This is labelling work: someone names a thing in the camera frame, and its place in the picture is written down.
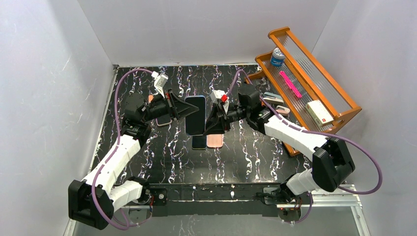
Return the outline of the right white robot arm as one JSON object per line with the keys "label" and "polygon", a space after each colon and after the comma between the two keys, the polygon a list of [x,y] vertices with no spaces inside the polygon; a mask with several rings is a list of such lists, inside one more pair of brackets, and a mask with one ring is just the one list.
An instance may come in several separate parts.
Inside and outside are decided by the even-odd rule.
{"label": "right white robot arm", "polygon": [[310,169],[293,174],[280,184],[276,195],[281,201],[317,189],[333,192],[356,168],[344,140],[327,133],[311,134],[278,115],[261,100],[253,85],[244,84],[239,88],[238,104],[231,103],[222,90],[213,90],[210,98],[212,111],[205,135],[224,134],[232,122],[244,119],[255,131],[289,144],[312,162]]}

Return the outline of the green phone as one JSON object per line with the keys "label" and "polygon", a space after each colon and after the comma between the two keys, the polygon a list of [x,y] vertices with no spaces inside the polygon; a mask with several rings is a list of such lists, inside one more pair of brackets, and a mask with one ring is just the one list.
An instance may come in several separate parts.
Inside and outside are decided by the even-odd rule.
{"label": "green phone", "polygon": [[204,150],[207,148],[207,137],[205,135],[192,136],[192,149]]}

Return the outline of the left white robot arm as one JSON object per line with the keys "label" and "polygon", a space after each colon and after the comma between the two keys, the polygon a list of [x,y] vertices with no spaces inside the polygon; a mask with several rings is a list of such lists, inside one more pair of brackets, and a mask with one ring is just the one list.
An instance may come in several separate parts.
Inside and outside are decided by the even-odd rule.
{"label": "left white robot arm", "polygon": [[129,95],[116,143],[89,174],[82,180],[72,181],[68,187],[69,218],[99,230],[109,224],[127,230],[127,226],[112,221],[114,213],[142,197],[146,180],[132,177],[120,186],[114,184],[125,166],[146,144],[151,132],[150,121],[164,115],[180,120],[198,110],[172,90],[165,95],[156,95],[151,102],[140,93]]}

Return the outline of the pink phone case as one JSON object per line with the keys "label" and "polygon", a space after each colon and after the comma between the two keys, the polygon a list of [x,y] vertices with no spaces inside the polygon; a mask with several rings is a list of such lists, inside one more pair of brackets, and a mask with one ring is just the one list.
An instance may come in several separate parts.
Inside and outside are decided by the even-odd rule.
{"label": "pink phone case", "polygon": [[221,148],[221,147],[223,147],[223,134],[207,135],[207,147],[208,148]]}

